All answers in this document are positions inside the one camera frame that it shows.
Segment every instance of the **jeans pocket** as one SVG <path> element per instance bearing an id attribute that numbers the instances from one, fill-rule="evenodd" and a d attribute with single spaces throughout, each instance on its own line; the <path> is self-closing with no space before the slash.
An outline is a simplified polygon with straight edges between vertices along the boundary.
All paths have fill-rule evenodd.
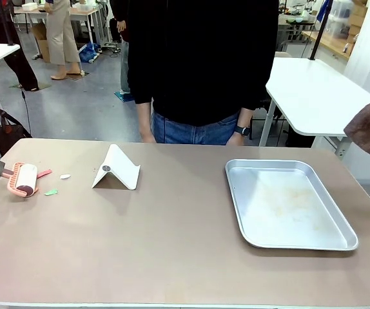
<path id="1" fill-rule="evenodd" d="M 221 121 L 218 121 L 218 124 L 220 126 L 230 126 L 232 124 L 235 124 L 238 120 L 239 113 L 236 113 L 232 116 L 226 117 L 225 119 L 222 119 Z"/>

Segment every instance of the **black pants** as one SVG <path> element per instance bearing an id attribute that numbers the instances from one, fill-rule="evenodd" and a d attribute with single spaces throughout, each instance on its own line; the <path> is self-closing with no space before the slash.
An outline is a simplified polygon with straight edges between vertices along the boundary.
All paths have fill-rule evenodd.
<path id="1" fill-rule="evenodd" d="M 32 90 L 38 88 L 37 79 L 35 73 L 33 72 L 32 68 L 26 56 L 23 53 L 23 49 L 19 40 L 19 36 L 17 35 L 15 25 L 12 20 L 7 20 L 7 29 L 9 34 L 13 40 L 14 44 L 20 45 L 20 49 L 11 53 L 9 56 L 5 57 L 5 61 L 9 68 L 15 72 L 17 79 L 19 80 L 20 85 L 22 85 L 24 90 Z M 7 37 L 5 28 L 3 24 L 0 23 L 0 44 L 7 44 Z"/>

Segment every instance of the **tray rim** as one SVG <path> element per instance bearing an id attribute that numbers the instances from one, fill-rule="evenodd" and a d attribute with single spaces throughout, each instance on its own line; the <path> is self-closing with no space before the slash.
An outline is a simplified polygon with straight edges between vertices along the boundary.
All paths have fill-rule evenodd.
<path id="1" fill-rule="evenodd" d="M 255 243 L 254 241 L 252 241 L 252 239 L 249 239 L 248 236 L 245 234 L 244 229 L 242 227 L 241 218 L 240 218 L 240 215 L 239 215 L 239 210 L 237 209 L 237 203 L 235 201 L 235 195 L 234 195 L 234 192 L 232 190 L 231 179 L 229 177 L 229 170 L 230 170 L 229 165 L 231 165 L 234 161 L 245 161 L 245 162 L 247 162 L 247 161 L 248 162 L 252 162 L 252 161 L 255 161 L 255 162 L 258 162 L 258 161 L 267 161 L 267 162 L 296 162 L 296 163 L 300 163 L 300 164 L 306 165 L 308 168 L 310 168 L 312 170 L 312 172 L 316 176 L 317 180 L 320 182 L 320 184 L 324 188 L 326 194 L 328 194 L 328 196 L 334 202 L 334 205 L 338 209 L 339 213 L 341 214 L 342 219 L 347 223 L 347 225 L 351 229 L 351 232 L 354 234 L 354 236 L 356 238 L 355 245 L 352 246 L 352 247 L 350 247 L 350 248 L 316 248 L 316 247 L 313 248 L 313 247 L 301 247 L 301 246 L 292 247 L 292 246 L 287 246 L 287 245 L 280 245 L 280 246 L 278 246 L 278 245 L 277 246 L 276 245 L 259 245 L 258 243 Z M 300 161 L 300 160 L 281 160 L 281 159 L 264 159 L 264 160 L 261 160 L 261 159 L 231 159 L 228 162 L 226 162 L 226 164 L 225 164 L 225 173 L 226 173 L 226 177 L 227 177 L 227 180 L 228 180 L 229 190 L 231 191 L 231 197 L 232 197 L 232 202 L 234 204 L 234 210 L 235 210 L 235 215 L 236 215 L 237 221 L 238 221 L 239 231 L 242 234 L 242 237 L 249 244 L 253 245 L 254 247 L 257 247 L 257 248 L 272 248 L 272 249 L 291 249 L 291 250 L 321 250 L 321 251 L 337 251 L 337 252 L 350 252 L 350 251 L 356 250 L 359 247 L 360 241 L 359 241 L 358 236 L 357 236 L 356 232 L 354 231 L 353 227 L 348 222 L 347 218 L 344 216 L 344 214 L 342 213 L 340 207 L 338 207 L 337 203 L 335 202 L 335 200 L 333 199 L 333 197 L 330 195 L 330 193 L 328 192 L 328 190 L 325 187 L 325 185 L 322 183 L 322 181 L 321 181 L 320 177 L 318 176 L 318 174 L 315 172 L 315 170 L 313 169 L 313 167 L 311 167 L 309 164 L 307 164 L 307 163 L 305 163 L 303 161 Z"/>

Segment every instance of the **bag handle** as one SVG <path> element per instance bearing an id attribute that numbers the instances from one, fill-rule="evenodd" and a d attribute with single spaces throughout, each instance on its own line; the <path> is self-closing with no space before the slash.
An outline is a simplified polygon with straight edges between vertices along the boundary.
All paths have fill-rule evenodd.
<path id="1" fill-rule="evenodd" d="M 5 119 L 9 120 L 10 122 L 12 122 L 13 124 L 16 124 L 18 126 L 21 126 L 23 128 L 23 135 L 27 138 L 31 138 L 32 136 L 30 135 L 30 133 L 28 132 L 28 130 L 26 130 L 26 128 L 20 123 L 20 121 L 18 121 L 16 118 L 14 118 L 13 116 L 9 115 L 6 111 L 0 109 L 0 116 L 2 118 L 2 127 L 5 127 Z"/>

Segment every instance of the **green paper scrap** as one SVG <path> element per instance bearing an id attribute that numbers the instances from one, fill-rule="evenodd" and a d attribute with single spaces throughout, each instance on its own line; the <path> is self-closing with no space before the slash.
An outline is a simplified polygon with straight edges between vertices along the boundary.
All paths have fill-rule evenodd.
<path id="1" fill-rule="evenodd" d="M 57 189 L 50 190 L 46 192 L 44 195 L 49 196 L 49 195 L 54 195 L 54 194 L 57 194 Z"/>

